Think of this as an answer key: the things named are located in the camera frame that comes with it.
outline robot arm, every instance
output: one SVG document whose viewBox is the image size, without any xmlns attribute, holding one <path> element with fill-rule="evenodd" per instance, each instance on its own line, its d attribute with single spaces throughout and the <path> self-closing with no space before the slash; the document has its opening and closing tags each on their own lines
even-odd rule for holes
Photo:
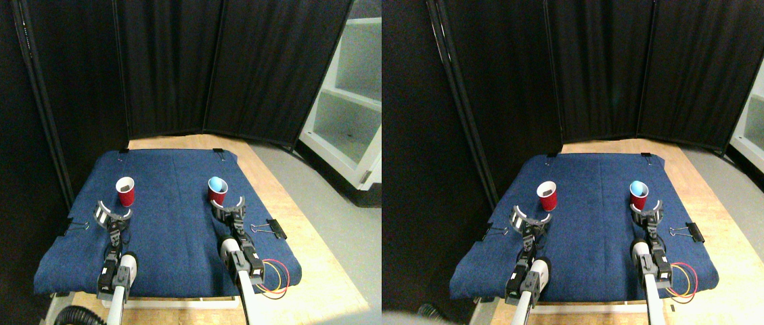
<svg viewBox="0 0 764 325">
<path fill-rule="evenodd" d="M 108 312 L 108 325 L 119 325 L 122 322 L 122 306 L 126 303 L 129 296 L 129 290 L 132 282 L 135 281 L 135 274 L 138 270 L 135 254 L 127 252 L 120 258 L 120 268 L 114 278 L 114 294 L 112 306 Z"/>
<path fill-rule="evenodd" d="M 220 258 L 226 264 L 232 282 L 240 290 L 240 300 L 243 303 L 246 323 L 258 325 L 264 321 L 259 314 L 252 285 L 264 284 L 265 266 L 255 252 L 252 238 L 246 234 L 246 229 L 243 227 L 246 213 L 244 202 L 243 197 L 240 197 L 240 201 L 235 207 L 226 208 L 217 204 L 216 201 L 210 201 L 215 219 L 221 223 L 226 223 L 231 230 L 230 236 L 224 236 L 220 240 Z"/>
<path fill-rule="evenodd" d="M 528 219 L 520 207 L 514 205 L 511 226 L 523 235 L 523 251 L 514 267 L 514 273 L 505 286 L 505 303 L 517 305 L 511 325 L 523 325 L 529 320 L 529 312 L 535 306 L 541 291 L 549 282 L 549 260 L 546 257 L 535 258 L 537 237 L 545 232 L 545 226 L 552 216 L 542 220 Z"/>
<path fill-rule="evenodd" d="M 658 235 L 658 223 L 664 213 L 661 201 L 652 210 L 641 211 L 630 204 L 631 220 L 646 232 L 645 238 L 638 238 L 631 244 L 631 259 L 641 276 L 641 285 L 647 295 L 647 310 L 651 325 L 664 325 L 664 305 L 658 297 L 659 288 L 673 285 L 673 272 L 665 256 L 664 241 Z"/>
</svg>

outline white cylinder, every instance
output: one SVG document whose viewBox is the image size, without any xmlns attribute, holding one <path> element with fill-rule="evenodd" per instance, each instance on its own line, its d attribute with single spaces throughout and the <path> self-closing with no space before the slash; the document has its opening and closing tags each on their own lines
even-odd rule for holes
<svg viewBox="0 0 764 325">
<path fill-rule="evenodd" d="M 255 291 L 252 290 L 252 282 L 249 280 L 249 273 L 237 272 L 240 279 L 240 299 L 243 300 L 243 314 L 246 315 L 247 325 L 264 324 L 264 318 L 261 315 L 258 301 L 255 301 Z"/>
<path fill-rule="evenodd" d="M 517 310 L 514 312 L 514 318 L 511 319 L 511 325 L 525 325 L 529 321 L 530 300 L 533 300 L 533 294 L 529 291 L 523 291 L 520 295 L 520 302 L 517 303 Z"/>
<path fill-rule="evenodd" d="M 112 298 L 112 307 L 108 312 L 108 325 L 120 325 L 122 321 L 122 297 L 126 290 L 122 286 L 114 288 L 114 297 Z"/>
<path fill-rule="evenodd" d="M 547 263 L 544 260 L 536 259 L 533 261 L 533 266 L 531 266 L 529 270 L 530 272 L 539 272 L 539 283 L 541 284 L 539 292 L 543 291 L 543 287 L 545 287 L 547 281 L 549 281 L 549 269 L 547 268 Z"/>
<path fill-rule="evenodd" d="M 129 268 L 129 286 L 132 287 L 132 284 L 135 282 L 135 275 L 138 273 L 137 260 L 135 260 L 134 256 L 124 254 L 124 256 L 120 257 L 120 266 Z"/>
<path fill-rule="evenodd" d="M 650 245 L 647 242 L 637 242 L 635 247 L 631 248 L 631 260 L 635 263 L 635 266 L 639 269 L 641 267 L 638 262 L 638 257 L 641 255 L 650 254 Z"/>
<path fill-rule="evenodd" d="M 233 251 L 240 251 L 240 244 L 237 244 L 237 240 L 228 238 L 222 241 L 222 245 L 220 246 L 220 258 L 222 258 L 222 262 L 227 263 L 228 253 Z"/>
</svg>

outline red wire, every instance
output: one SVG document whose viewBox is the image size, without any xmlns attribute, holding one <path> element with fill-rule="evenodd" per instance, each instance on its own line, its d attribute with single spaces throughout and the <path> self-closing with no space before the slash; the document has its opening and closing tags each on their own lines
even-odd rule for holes
<svg viewBox="0 0 764 325">
<path fill-rule="evenodd" d="M 259 286 L 261 288 L 264 288 L 264 290 L 270 291 L 273 294 L 277 294 L 277 295 L 278 294 L 283 294 L 283 295 L 285 295 L 286 291 L 288 291 L 288 286 L 292 284 L 292 275 L 288 273 L 288 268 L 286 268 L 286 264 L 283 264 L 282 262 L 279 262 L 279 261 L 277 261 L 277 260 L 275 260 L 273 258 L 267 258 L 267 259 L 264 259 L 262 261 L 263 262 L 276 262 L 276 263 L 279 263 L 279 265 L 282 265 L 282 269 L 284 269 L 286 271 L 286 287 L 282 288 L 282 291 L 279 292 L 279 291 L 269 290 L 269 288 L 265 287 L 264 284 L 259 284 Z"/>
<path fill-rule="evenodd" d="M 692 273 L 694 274 L 694 291 L 690 295 L 680 295 L 680 294 L 677 294 L 676 291 L 673 291 L 672 288 L 670 288 L 670 290 L 673 292 L 673 294 L 677 295 L 677 297 L 694 299 L 694 294 L 698 292 L 698 272 L 695 272 L 694 268 L 691 265 L 688 265 L 687 263 L 677 262 L 677 263 L 672 263 L 671 265 L 677 265 L 677 264 L 688 266 L 688 269 L 691 269 Z"/>
</svg>

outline black hose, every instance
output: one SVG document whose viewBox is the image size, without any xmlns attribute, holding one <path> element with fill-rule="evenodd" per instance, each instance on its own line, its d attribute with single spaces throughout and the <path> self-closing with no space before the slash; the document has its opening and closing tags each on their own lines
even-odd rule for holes
<svg viewBox="0 0 764 325">
<path fill-rule="evenodd" d="M 106 325 L 99 315 L 81 306 L 69 306 L 57 315 L 54 325 Z"/>
</svg>

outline cable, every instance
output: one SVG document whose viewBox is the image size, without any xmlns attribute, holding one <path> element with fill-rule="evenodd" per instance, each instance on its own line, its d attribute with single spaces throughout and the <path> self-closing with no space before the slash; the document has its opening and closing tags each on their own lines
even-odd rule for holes
<svg viewBox="0 0 764 325">
<path fill-rule="evenodd" d="M 692 274 L 694 274 L 694 291 L 692 292 L 691 295 L 688 295 L 688 296 L 678 295 L 678 297 L 681 297 L 681 298 L 690 298 L 688 299 L 688 301 L 678 301 L 676 299 L 673 299 L 673 297 L 671 297 L 670 299 L 676 301 L 676 303 L 679 303 L 679 304 L 691 303 L 691 301 L 694 300 L 694 294 L 698 292 L 698 272 L 695 272 L 694 268 L 691 265 L 688 265 L 687 263 L 677 262 L 677 263 L 672 263 L 671 265 L 684 265 L 684 266 L 687 266 L 688 269 L 692 271 Z"/>
<path fill-rule="evenodd" d="M 686 272 L 685 269 L 682 269 L 679 265 L 670 264 L 670 266 L 672 268 L 681 270 L 681 272 L 686 275 L 686 293 L 682 295 L 688 295 L 688 291 L 691 291 L 692 289 L 692 279 L 688 278 L 688 272 Z M 675 295 L 676 297 L 680 296 L 680 294 L 676 293 L 676 291 L 673 291 L 673 286 L 671 288 L 664 288 L 664 290 L 666 290 L 669 294 Z"/>
<path fill-rule="evenodd" d="M 279 290 L 282 287 L 282 273 L 279 272 L 279 269 L 277 269 L 276 266 L 273 266 L 273 264 L 270 264 L 270 262 L 267 262 L 267 261 L 261 261 L 261 262 L 263 262 L 265 265 L 270 265 L 271 268 L 273 268 L 273 270 L 276 271 L 276 276 L 277 276 L 277 278 L 279 278 L 279 284 L 276 285 L 276 288 L 274 288 L 274 290 L 268 290 L 268 288 L 265 287 L 264 284 L 256 284 L 255 287 L 258 288 L 259 290 L 265 291 L 265 292 L 267 292 L 269 294 L 277 294 L 277 293 L 279 293 L 279 292 L 274 292 L 274 291 L 277 291 L 277 290 Z"/>
<path fill-rule="evenodd" d="M 286 296 L 286 292 L 288 291 L 288 287 L 292 285 L 292 274 L 289 273 L 288 268 L 286 267 L 285 263 L 279 262 L 279 261 L 277 261 L 277 260 L 275 260 L 273 258 L 264 259 L 264 260 L 262 260 L 262 262 L 276 262 L 276 263 L 279 263 L 279 265 L 282 265 L 282 269 L 284 269 L 286 271 L 286 287 L 282 288 L 281 292 L 276 291 L 276 290 L 268 290 L 268 288 L 265 288 L 264 284 L 259 284 L 259 287 L 262 289 L 262 291 L 264 291 L 264 292 L 261 293 L 262 295 L 264 295 L 264 297 L 267 297 L 268 299 L 271 299 L 271 300 L 282 299 L 282 297 Z M 276 269 L 276 266 L 274 266 L 273 264 L 270 264 L 270 266 L 273 267 L 274 269 Z M 282 285 L 282 276 L 280 276 L 280 285 Z M 270 297 L 270 295 L 265 295 L 265 292 L 271 293 L 271 294 L 275 294 L 275 295 L 276 294 L 282 294 L 282 295 L 280 295 L 279 297 Z"/>
</svg>

